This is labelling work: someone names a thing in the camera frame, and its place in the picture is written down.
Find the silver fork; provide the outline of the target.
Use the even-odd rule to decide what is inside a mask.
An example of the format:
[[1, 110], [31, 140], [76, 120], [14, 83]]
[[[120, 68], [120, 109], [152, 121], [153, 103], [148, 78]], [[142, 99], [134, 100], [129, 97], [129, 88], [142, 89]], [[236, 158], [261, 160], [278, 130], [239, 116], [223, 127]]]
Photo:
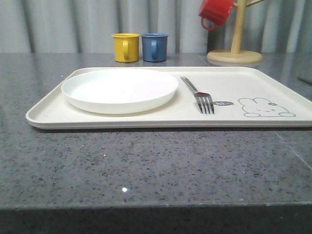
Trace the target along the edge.
[[181, 76], [180, 78], [192, 91], [201, 114], [214, 115], [215, 109], [211, 95], [205, 92], [198, 91], [198, 89], [191, 83], [191, 81], [187, 77]]

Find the yellow mug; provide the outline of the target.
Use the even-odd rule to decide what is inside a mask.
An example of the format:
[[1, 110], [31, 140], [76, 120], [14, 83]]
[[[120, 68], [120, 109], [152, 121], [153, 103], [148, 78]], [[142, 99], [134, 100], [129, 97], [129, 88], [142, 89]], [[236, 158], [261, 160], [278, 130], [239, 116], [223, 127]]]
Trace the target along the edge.
[[114, 41], [115, 61], [136, 62], [139, 60], [139, 37], [136, 33], [112, 34]]

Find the red mug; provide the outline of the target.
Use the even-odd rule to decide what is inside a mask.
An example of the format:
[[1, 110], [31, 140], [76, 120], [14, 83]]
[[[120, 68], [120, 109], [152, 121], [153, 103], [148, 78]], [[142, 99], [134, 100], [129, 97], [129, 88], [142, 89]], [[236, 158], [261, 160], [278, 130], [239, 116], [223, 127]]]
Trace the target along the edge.
[[[234, 0], [204, 0], [198, 12], [202, 27], [206, 30], [214, 30], [217, 26], [222, 26], [234, 6]], [[204, 24], [204, 20], [209, 20], [214, 25], [208, 27]]]

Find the wooden mug tree stand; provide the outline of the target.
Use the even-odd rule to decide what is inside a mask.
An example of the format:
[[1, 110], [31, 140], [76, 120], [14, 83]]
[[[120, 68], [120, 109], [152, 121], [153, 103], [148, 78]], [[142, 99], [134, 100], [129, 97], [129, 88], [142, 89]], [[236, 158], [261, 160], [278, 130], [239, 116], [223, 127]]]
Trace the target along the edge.
[[262, 61], [262, 55], [258, 52], [241, 50], [242, 35], [244, 29], [244, 20], [246, 8], [263, 0], [238, 0], [236, 6], [236, 19], [234, 24], [234, 33], [230, 50], [213, 50], [207, 54], [208, 60], [214, 60], [225, 63], [257, 63]]

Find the white round plate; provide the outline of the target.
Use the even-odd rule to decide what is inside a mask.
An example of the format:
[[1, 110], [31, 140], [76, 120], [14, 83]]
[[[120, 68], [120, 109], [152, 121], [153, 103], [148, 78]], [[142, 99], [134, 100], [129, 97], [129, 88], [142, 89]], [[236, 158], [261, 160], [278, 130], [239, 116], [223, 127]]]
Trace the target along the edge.
[[74, 76], [61, 91], [73, 106], [88, 112], [131, 114], [166, 104], [177, 88], [177, 79], [165, 72], [116, 68]]

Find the grey curtain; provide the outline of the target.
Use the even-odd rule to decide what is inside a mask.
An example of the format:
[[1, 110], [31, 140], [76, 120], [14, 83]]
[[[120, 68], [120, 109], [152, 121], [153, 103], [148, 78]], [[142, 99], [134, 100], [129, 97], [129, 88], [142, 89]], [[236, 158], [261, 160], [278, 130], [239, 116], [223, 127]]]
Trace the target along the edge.
[[[3, 0], [3, 53], [111, 53], [114, 33], [166, 33], [170, 53], [204, 53], [231, 46], [236, 12], [221, 27], [200, 24], [199, 0]], [[246, 10], [242, 48], [312, 50], [312, 3], [265, 0]]]

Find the blue mug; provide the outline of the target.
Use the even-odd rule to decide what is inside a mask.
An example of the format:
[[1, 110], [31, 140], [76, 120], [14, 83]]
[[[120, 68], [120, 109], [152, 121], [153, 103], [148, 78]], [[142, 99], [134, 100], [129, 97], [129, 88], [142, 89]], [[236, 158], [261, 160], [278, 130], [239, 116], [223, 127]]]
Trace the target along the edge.
[[141, 34], [143, 60], [147, 62], [162, 62], [167, 59], [168, 34]]

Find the cream rabbit print tray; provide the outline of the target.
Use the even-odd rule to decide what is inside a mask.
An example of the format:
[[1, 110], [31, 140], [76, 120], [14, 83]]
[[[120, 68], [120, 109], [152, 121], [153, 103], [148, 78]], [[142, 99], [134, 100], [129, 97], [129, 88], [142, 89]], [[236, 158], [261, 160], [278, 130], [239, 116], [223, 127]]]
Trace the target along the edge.
[[172, 100], [158, 108], [127, 115], [104, 115], [71, 105], [56, 86], [27, 113], [41, 129], [111, 129], [166, 127], [310, 127], [312, 103], [268, 75], [247, 67], [158, 67], [187, 77], [211, 94], [214, 114], [202, 115], [182, 81]]

